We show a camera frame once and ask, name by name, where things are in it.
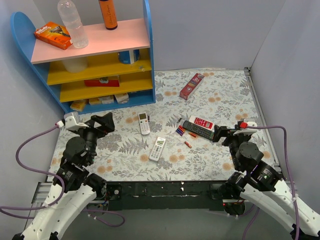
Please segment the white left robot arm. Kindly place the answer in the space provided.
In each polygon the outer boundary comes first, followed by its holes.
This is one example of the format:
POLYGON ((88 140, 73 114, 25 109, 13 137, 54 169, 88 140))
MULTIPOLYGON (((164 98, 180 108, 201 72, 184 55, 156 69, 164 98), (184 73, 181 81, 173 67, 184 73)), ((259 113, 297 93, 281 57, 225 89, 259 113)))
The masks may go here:
POLYGON ((35 208, 31 224, 13 236, 15 240, 59 240, 89 202, 106 196, 106 181, 86 167, 94 163, 98 139, 114 132, 113 114, 92 115, 82 122, 77 112, 71 112, 54 128, 65 128, 76 136, 65 145, 45 201, 35 208))

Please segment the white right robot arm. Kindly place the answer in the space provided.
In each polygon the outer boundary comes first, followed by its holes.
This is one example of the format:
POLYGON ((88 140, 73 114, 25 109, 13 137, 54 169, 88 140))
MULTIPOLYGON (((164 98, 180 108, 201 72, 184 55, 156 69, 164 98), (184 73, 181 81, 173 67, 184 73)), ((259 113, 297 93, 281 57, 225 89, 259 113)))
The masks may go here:
POLYGON ((234 128, 214 126, 212 141, 229 148, 235 172, 220 188, 232 199, 243 198, 278 221, 294 240, 318 240, 320 215, 309 207, 288 180, 263 161, 264 154, 251 142, 259 130, 255 122, 238 122, 234 128))

